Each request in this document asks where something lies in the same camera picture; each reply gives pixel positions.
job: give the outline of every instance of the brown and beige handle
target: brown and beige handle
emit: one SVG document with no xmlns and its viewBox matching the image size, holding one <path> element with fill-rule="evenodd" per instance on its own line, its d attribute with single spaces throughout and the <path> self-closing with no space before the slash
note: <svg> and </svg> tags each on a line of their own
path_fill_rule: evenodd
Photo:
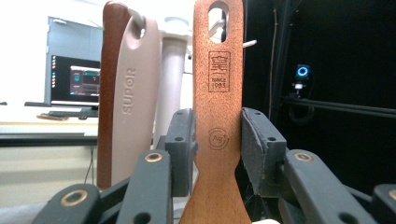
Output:
<svg viewBox="0 0 396 224">
<path fill-rule="evenodd" d="M 208 12 L 227 15 L 227 37 L 210 40 Z M 240 159 L 242 0 L 197 0 L 193 28 L 193 110 L 198 176 L 179 223 L 251 223 L 234 171 Z"/>
</svg>

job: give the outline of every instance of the monitor screen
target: monitor screen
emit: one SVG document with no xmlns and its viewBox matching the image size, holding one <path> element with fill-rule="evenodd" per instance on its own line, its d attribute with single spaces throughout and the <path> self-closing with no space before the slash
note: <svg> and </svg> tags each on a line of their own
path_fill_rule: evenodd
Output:
<svg viewBox="0 0 396 224">
<path fill-rule="evenodd" d="M 99 105 L 100 62 L 51 56 L 52 105 Z"/>
</svg>

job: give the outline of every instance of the brown wooden handle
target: brown wooden handle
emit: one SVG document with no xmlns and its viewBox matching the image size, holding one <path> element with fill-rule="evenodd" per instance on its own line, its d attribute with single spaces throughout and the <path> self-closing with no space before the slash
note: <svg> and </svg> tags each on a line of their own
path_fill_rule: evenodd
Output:
<svg viewBox="0 0 396 224">
<path fill-rule="evenodd" d="M 227 15 L 227 37 L 210 40 L 208 12 Z M 234 177 L 240 159 L 243 5 L 241 0 L 197 0 L 193 29 L 193 110 L 198 177 L 180 223 L 251 223 Z"/>
</svg>

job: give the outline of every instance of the desk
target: desk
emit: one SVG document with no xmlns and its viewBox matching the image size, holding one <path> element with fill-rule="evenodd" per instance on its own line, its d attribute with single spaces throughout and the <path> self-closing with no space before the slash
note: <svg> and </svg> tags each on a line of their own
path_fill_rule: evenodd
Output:
<svg viewBox="0 0 396 224">
<path fill-rule="evenodd" d="M 0 147 L 96 145 L 98 118 L 57 121 L 36 117 L 50 110 L 77 109 L 0 105 Z"/>
</svg>

